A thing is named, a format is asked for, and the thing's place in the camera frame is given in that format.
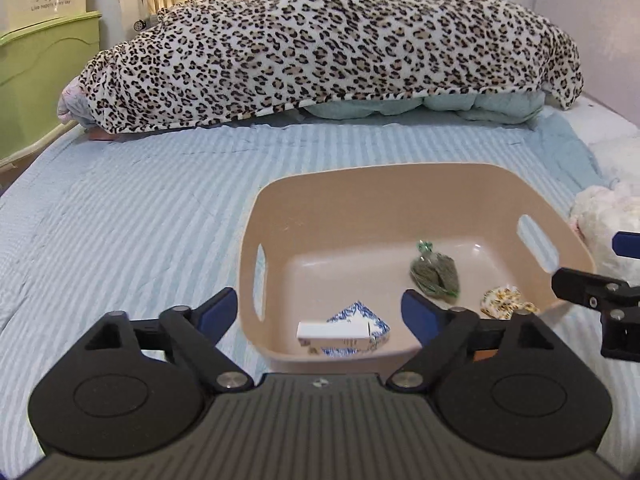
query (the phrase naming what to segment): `light blue bed sheet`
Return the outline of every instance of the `light blue bed sheet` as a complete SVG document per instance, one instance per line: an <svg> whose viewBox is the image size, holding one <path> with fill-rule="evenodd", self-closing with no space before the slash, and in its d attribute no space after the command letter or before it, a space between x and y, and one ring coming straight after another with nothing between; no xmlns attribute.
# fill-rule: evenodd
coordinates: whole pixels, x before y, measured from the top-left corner
<svg viewBox="0 0 640 480"><path fill-rule="evenodd" d="M155 317L236 284L242 231L256 194L274 179L373 164L490 162L519 174L567 215L570 184L581 177L567 184L554 177L529 146L530 134L425 110L122 142L69 132L0 197L0 470L17 476L40 457L26 417L30 391L103 313ZM424 192L436 185L424 183ZM550 259L544 240L526 234ZM615 411L600 452L629 471L640 444L638 365L600 357L594 312L574 307L556 330L625 410ZM237 323L219 348L254 378L266 371Z"/></svg>

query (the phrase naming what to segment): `metal screw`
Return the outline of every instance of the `metal screw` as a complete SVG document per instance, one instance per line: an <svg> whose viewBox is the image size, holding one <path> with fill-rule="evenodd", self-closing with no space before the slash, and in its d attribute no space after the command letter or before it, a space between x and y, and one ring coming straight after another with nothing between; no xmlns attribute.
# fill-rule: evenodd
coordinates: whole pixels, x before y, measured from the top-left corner
<svg viewBox="0 0 640 480"><path fill-rule="evenodd" d="M611 312L609 312L611 319L615 319L616 321L620 321L625 317L625 313L622 312L619 308L614 308Z"/></svg>
<svg viewBox="0 0 640 480"><path fill-rule="evenodd" d="M417 388L424 382L424 379L416 372L398 372L391 377L391 382L399 388Z"/></svg>
<svg viewBox="0 0 640 480"><path fill-rule="evenodd" d="M218 384L227 390L240 388L247 384L248 380L247 376L242 372L224 372L216 378Z"/></svg>
<svg viewBox="0 0 640 480"><path fill-rule="evenodd" d="M313 384L313 386L315 386L316 388L326 388L330 383L324 377L320 377L319 379L313 381L311 384Z"/></svg>

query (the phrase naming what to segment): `green storage box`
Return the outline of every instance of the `green storage box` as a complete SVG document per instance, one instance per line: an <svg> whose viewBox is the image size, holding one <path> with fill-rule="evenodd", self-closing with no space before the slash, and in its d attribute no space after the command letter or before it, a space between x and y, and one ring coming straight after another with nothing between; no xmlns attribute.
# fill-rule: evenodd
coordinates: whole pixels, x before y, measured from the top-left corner
<svg viewBox="0 0 640 480"><path fill-rule="evenodd" d="M60 92L98 52L99 19L86 12L0 37L0 165L60 124Z"/></svg>

